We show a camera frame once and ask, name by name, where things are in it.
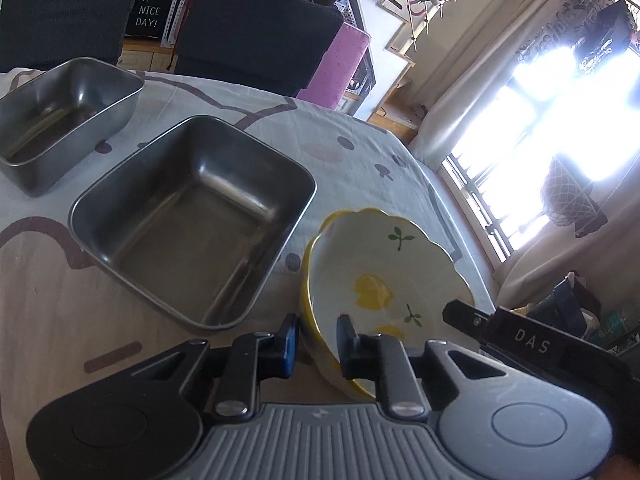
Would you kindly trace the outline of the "small steel rectangular tray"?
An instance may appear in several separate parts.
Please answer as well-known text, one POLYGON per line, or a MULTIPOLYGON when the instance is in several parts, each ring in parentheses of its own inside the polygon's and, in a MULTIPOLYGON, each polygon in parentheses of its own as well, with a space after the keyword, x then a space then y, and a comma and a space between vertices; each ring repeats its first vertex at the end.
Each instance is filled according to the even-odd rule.
POLYGON ((1 172, 28 196, 48 192, 101 141, 122 131, 144 81, 74 58, 1 99, 1 172))

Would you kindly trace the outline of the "beige window curtain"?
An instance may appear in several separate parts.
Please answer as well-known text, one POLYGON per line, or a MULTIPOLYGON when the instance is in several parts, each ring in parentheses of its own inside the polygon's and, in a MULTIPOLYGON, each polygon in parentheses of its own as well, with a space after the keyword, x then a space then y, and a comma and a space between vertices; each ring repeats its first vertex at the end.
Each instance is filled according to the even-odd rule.
POLYGON ((410 143, 410 151, 427 167, 438 169, 460 140, 464 127, 488 98, 506 83, 516 62, 516 50, 560 6, 561 0, 503 0, 460 53, 453 66, 442 73, 435 103, 410 143))

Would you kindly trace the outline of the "cartoon patterned tablecloth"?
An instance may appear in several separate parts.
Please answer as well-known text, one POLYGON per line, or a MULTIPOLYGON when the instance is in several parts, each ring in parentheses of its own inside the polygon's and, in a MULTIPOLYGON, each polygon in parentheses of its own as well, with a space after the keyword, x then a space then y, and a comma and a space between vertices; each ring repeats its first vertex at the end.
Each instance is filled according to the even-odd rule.
POLYGON ((430 174, 393 133, 239 84, 117 72, 83 84, 86 158, 47 193, 1 183, 1 474, 32 479, 27 427, 50 402, 196 338, 316 313, 335 334, 421 315, 465 344, 451 299, 494 305, 430 174))

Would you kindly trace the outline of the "left dark blue chair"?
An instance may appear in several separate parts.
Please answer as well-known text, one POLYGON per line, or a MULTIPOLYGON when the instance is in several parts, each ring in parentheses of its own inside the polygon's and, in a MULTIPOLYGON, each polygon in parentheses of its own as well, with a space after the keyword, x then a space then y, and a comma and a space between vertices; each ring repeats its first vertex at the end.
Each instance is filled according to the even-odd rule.
POLYGON ((1 0, 1 70, 73 58, 115 65, 136 0, 1 0))

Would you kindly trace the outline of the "dark blue chair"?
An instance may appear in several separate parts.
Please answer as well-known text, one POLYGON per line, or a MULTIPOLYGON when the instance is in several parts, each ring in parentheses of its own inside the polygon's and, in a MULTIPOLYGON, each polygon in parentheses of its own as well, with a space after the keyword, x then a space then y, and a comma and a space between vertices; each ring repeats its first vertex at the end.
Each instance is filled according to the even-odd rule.
POLYGON ((1 70, 73 58, 115 65, 136 0, 1 0, 1 70))
POLYGON ((176 44, 177 75, 297 96, 343 25, 305 0, 201 0, 176 44))

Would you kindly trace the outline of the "right dark blue chair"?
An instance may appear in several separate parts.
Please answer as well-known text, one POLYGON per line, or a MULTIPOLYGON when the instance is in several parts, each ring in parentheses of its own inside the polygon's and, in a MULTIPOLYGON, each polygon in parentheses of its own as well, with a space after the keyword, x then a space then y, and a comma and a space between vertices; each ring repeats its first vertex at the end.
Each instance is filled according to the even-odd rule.
POLYGON ((177 75, 297 96, 343 25, 305 0, 201 0, 176 44, 177 75))

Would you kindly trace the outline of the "large steel rectangular tray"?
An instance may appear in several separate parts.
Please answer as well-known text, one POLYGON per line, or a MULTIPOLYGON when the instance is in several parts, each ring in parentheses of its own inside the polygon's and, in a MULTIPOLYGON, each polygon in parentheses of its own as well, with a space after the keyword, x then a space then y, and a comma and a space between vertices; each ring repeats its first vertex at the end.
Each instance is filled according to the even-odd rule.
POLYGON ((196 115, 90 185, 68 228, 158 310, 190 330, 228 330, 254 306, 316 191, 296 160, 196 115))

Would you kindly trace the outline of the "yellow rimmed ceramic bowl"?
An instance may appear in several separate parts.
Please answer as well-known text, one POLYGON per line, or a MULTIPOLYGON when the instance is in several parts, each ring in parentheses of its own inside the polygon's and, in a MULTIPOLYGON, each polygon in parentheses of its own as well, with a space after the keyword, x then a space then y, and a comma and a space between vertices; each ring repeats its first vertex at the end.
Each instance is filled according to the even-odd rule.
POLYGON ((369 401, 373 382, 342 375, 337 318, 347 314, 358 333, 393 336, 408 350, 442 339, 476 351, 477 342, 442 319, 452 300, 475 302, 450 255, 420 226, 375 208, 335 211, 304 253, 300 332, 321 376, 349 399, 369 401))

